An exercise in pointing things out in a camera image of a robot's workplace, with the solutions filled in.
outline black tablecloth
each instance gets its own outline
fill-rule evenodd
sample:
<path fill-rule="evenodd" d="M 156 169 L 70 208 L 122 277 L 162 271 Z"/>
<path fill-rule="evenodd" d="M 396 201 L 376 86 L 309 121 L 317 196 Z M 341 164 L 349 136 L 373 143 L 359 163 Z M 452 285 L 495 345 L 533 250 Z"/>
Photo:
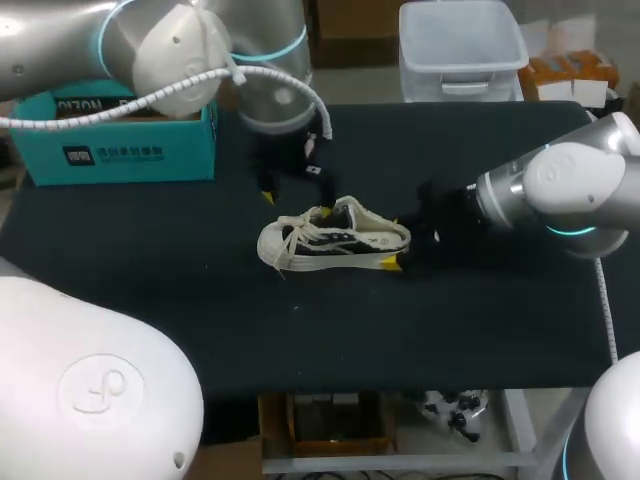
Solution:
<path fill-rule="evenodd" d="M 576 104 L 331 108 L 321 162 L 341 193 L 394 218 L 435 173 L 464 184 L 588 121 Z M 283 182 L 277 207 L 248 172 L 248 133 L 220 119 L 214 183 L 78 186 L 17 193 L 0 255 L 83 300 L 171 337 L 206 395 L 264 390 L 592 385 L 609 365 L 590 262 L 540 232 L 492 237 L 468 268 L 419 275 L 286 274 L 256 255 L 260 230 L 317 198 Z M 632 239 L 605 261 L 621 354 L 640 349 Z"/>

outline shoe sole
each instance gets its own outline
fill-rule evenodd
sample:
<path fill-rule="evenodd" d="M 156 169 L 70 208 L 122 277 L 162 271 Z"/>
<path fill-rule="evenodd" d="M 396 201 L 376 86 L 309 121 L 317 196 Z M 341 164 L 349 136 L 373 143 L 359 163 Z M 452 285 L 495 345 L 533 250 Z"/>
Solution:
<path fill-rule="evenodd" d="M 267 226 L 258 238 L 258 256 L 260 260 L 271 267 L 276 267 L 278 249 L 282 245 L 282 228 L 276 223 Z M 329 268 L 364 268 L 367 270 L 400 270 L 395 263 L 396 255 L 400 253 L 364 253 L 354 255 L 327 255 L 309 257 L 295 255 L 291 262 L 286 258 L 280 261 L 280 270 L 290 272 L 315 272 Z"/>

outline plastic storage bin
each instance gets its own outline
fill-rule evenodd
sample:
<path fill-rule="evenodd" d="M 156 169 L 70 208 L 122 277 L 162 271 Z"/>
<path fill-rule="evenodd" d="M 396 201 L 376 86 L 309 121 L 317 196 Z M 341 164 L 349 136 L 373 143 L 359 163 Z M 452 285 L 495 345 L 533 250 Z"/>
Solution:
<path fill-rule="evenodd" d="M 520 27 L 498 1 L 405 4 L 400 50 L 407 102 L 507 101 L 529 62 Z"/>

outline white shoelace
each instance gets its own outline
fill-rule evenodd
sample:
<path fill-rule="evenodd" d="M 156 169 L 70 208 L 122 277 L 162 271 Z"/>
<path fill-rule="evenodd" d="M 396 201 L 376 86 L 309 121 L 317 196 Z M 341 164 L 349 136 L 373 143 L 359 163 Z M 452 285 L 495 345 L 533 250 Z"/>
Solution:
<path fill-rule="evenodd" d="M 280 260 L 285 257 L 287 259 L 286 266 L 288 266 L 296 255 L 298 243 L 320 240 L 322 238 L 320 228 L 311 223 L 311 220 L 318 215 L 322 215 L 322 212 L 318 207 L 314 207 L 299 217 L 278 218 L 279 225 L 283 227 L 293 227 L 293 230 L 287 235 L 287 238 L 284 239 L 282 246 L 276 253 L 274 268 L 280 275 L 282 275 L 282 272 L 280 272 Z"/>

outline white paper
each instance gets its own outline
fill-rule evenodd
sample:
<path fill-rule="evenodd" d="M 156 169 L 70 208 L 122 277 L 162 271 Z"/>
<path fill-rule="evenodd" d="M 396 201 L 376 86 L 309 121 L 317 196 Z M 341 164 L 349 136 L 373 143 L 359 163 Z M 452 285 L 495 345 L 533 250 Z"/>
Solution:
<path fill-rule="evenodd" d="M 549 100 L 573 100 L 573 88 L 571 81 L 549 83 L 538 86 L 540 101 Z"/>
<path fill-rule="evenodd" d="M 573 100 L 583 107 L 603 108 L 607 101 L 607 82 L 596 80 L 574 80 Z"/>
<path fill-rule="evenodd" d="M 520 31 L 524 38 L 524 44 L 527 46 L 529 57 L 542 57 L 547 50 L 549 20 L 539 20 L 520 25 Z"/>

